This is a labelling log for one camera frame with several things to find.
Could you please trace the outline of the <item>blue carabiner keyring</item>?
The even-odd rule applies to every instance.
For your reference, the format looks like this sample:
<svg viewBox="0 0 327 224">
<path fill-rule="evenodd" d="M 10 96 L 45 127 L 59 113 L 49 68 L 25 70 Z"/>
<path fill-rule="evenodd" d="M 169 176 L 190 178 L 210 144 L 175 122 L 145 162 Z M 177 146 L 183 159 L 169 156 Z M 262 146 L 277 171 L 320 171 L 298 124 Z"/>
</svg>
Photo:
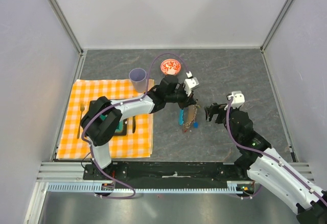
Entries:
<svg viewBox="0 0 327 224">
<path fill-rule="evenodd" d="M 184 116 L 184 110 L 181 109 L 180 112 L 179 112 L 179 118 L 178 118 L 178 124 L 180 126 L 182 126 L 184 124 L 183 116 Z"/>
</svg>

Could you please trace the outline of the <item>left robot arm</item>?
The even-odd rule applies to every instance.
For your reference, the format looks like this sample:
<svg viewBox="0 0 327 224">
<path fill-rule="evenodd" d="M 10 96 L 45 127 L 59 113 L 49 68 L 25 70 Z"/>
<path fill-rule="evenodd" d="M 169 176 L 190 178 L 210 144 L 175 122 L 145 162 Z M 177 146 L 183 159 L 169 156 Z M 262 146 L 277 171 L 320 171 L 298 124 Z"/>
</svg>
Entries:
<svg viewBox="0 0 327 224">
<path fill-rule="evenodd" d="M 83 128 L 81 139 L 89 144 L 96 165 L 95 175 L 106 180 L 112 174 L 109 141 L 120 122 L 137 115 L 156 113 L 167 103 L 177 103 L 181 109 L 195 105 L 197 100 L 194 98 L 194 89 L 198 85 L 197 78 L 193 76 L 179 83 L 176 76 L 166 75 L 160 84 L 138 97 L 109 100 L 102 96 L 91 101 L 80 126 Z"/>
</svg>

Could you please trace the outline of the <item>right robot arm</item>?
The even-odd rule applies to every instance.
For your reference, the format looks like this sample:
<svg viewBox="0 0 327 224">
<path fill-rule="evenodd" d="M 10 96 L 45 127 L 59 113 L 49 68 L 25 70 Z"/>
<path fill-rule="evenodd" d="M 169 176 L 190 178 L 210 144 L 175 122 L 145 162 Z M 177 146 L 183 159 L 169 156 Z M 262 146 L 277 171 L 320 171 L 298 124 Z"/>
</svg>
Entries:
<svg viewBox="0 0 327 224">
<path fill-rule="evenodd" d="M 206 120 L 226 128 L 241 157 L 235 161 L 234 174 L 250 178 L 283 201 L 299 223 L 326 223 L 326 191 L 301 175 L 272 145 L 253 129 L 248 113 L 228 104 L 205 107 Z"/>
</svg>

